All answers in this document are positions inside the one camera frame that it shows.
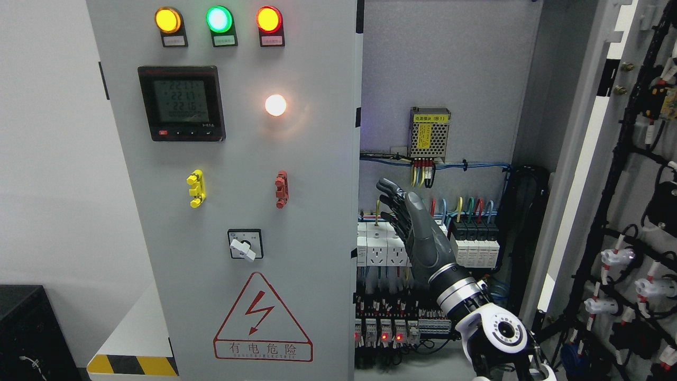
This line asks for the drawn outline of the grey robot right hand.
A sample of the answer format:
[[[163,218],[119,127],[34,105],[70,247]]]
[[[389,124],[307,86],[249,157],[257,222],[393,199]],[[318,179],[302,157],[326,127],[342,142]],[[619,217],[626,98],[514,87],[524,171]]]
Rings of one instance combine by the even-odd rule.
[[[380,217],[404,242],[414,279],[427,283],[440,268],[455,262],[449,239],[418,193],[406,192],[386,178],[380,179],[376,188],[381,192],[379,201],[392,212],[381,212]]]

